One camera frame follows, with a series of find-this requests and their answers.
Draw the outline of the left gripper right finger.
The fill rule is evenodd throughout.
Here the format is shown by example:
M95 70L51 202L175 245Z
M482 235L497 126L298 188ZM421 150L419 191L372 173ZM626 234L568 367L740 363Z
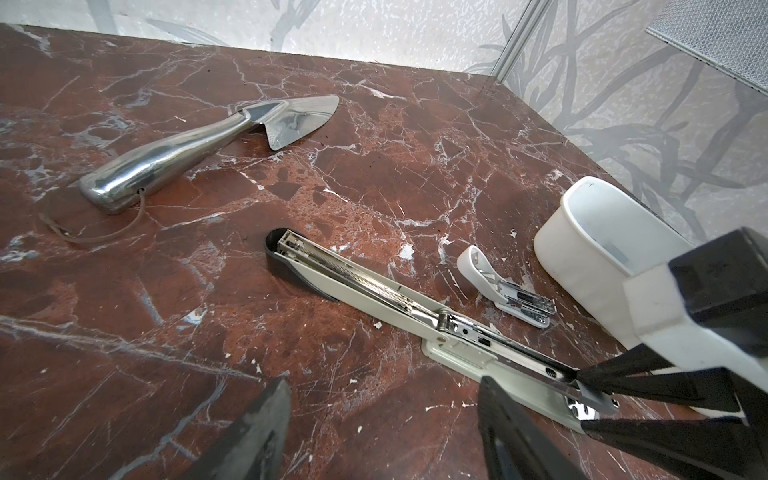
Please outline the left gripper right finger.
M584 473L531 421L521 405L490 376L479 382L478 426L488 477L583 479Z

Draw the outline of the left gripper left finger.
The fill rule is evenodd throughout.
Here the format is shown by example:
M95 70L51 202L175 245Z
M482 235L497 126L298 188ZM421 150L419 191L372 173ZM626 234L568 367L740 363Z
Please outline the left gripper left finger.
M277 479L291 416L291 389L272 381L197 459L184 479Z

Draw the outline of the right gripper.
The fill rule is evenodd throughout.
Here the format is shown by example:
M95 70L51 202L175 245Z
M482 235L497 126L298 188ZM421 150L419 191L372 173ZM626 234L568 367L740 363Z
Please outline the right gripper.
M642 344L578 371L580 382L723 412L741 410L728 371L766 390L765 235L734 230L626 280L623 289ZM667 373L672 365L683 371ZM581 428L681 479L767 477L767 436L735 418L585 420Z

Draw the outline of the white mini stapler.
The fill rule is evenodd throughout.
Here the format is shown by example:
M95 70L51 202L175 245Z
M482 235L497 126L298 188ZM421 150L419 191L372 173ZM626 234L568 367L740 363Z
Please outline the white mini stapler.
M539 329L550 326L551 318L557 313L555 302L503 278L475 245L470 245L461 253L457 267L497 309Z

